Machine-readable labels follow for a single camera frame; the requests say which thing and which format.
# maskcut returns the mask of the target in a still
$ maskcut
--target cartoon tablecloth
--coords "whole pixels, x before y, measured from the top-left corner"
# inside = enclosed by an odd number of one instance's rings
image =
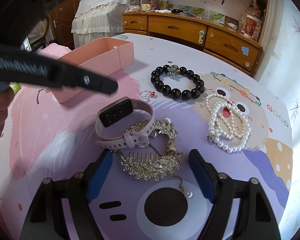
[[[115,95],[104,96],[84,90],[66,103],[59,104],[50,89],[23,86],[11,104],[0,141],[0,210],[12,237],[19,238],[27,210],[45,177],[53,180],[69,178],[96,161],[102,152],[101,147],[95,144],[94,122],[98,110],[123,96],[138,98],[142,90],[154,90],[150,82],[151,72],[165,64],[192,69],[205,82],[205,93],[195,100],[174,101],[157,92],[156,98],[151,99],[156,119],[170,117],[179,132],[176,146],[184,157],[177,175],[183,178],[184,187],[193,192],[193,197],[186,201],[181,197],[180,202],[176,202],[174,217],[169,217],[162,209],[162,201],[180,197],[179,180],[167,176],[158,183],[153,180],[136,181],[122,172],[120,158],[114,155],[100,195],[90,204],[104,238],[197,239],[212,205],[203,197],[188,165],[188,154],[193,148],[198,149],[217,171],[226,172],[233,179],[247,181],[251,177],[258,178],[280,222],[292,173],[292,136],[286,106],[257,81],[208,54],[148,36],[129,33],[116,38],[133,41],[135,63],[111,75],[119,83]],[[193,88],[193,83],[182,76],[174,80],[162,77],[162,80],[181,91]],[[205,106],[205,97],[210,93],[227,96],[248,117],[251,136],[241,152],[228,154],[214,143],[207,142],[210,114]],[[229,112],[224,110],[223,116],[228,118]],[[148,116],[144,113],[135,111],[119,121],[117,129],[106,129],[105,135],[118,136],[131,124],[146,118]],[[240,129],[237,117],[235,126]],[[150,142],[159,151],[165,151],[164,136]],[[122,152],[127,155],[129,152],[142,154],[147,151],[149,149],[134,148]],[[100,204],[111,201],[120,201],[121,205],[100,208]],[[151,222],[147,217],[146,201],[154,202],[152,206],[158,221],[152,218]],[[232,234],[238,205],[239,201],[235,200],[224,239]],[[66,201],[64,210],[71,239],[78,239]]]

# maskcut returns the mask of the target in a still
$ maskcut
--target pink box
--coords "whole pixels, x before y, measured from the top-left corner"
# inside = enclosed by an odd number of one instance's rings
[[[59,58],[103,76],[134,63],[133,43],[115,38],[100,38],[85,44]],[[51,89],[59,103],[64,103],[81,92],[83,88]]]

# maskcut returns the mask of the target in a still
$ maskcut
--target blue gripper pad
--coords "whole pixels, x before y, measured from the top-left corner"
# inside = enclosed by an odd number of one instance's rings
[[[202,161],[204,162],[204,159],[201,157],[200,153],[197,150],[194,149],[190,151],[189,153],[190,168],[199,184],[199,187],[204,197],[210,200],[211,203],[215,203],[215,200],[217,198],[215,194],[215,185],[213,181],[210,179],[209,175],[206,173],[205,169],[203,168],[199,158],[201,158]]]
[[[86,194],[86,200],[88,203],[91,203],[92,200],[99,196],[103,183],[105,182],[112,166],[112,159],[113,153],[110,150],[107,150],[107,152],[105,154],[102,153],[96,161],[96,163],[100,162],[100,164],[88,183],[88,191]]]

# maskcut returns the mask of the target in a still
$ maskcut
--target smartwatch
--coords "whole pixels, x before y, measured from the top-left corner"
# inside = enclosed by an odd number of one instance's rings
[[[109,127],[124,117],[132,114],[134,109],[143,110],[151,115],[150,121],[143,122],[145,125],[139,129],[131,127],[127,129],[122,136],[116,138],[107,138],[101,135],[103,128]],[[154,128],[154,111],[148,103],[123,97],[98,112],[95,130],[99,137],[99,143],[102,147],[110,150],[133,148],[135,146],[145,147],[149,145],[149,135]]]

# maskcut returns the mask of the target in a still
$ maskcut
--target black bead bracelet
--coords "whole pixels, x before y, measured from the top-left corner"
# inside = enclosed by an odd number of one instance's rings
[[[173,78],[176,74],[186,76],[196,85],[196,87],[191,91],[186,89],[182,92],[177,88],[171,89],[169,85],[165,85],[160,80],[160,76],[163,73],[167,73],[167,75],[171,78]],[[200,76],[194,74],[192,70],[187,70],[185,67],[179,68],[177,65],[164,65],[163,67],[157,67],[156,70],[152,71],[150,80],[157,91],[161,92],[164,96],[170,95],[172,99],[179,99],[180,97],[183,100],[199,98],[199,96],[204,92],[204,81],[200,79]]]

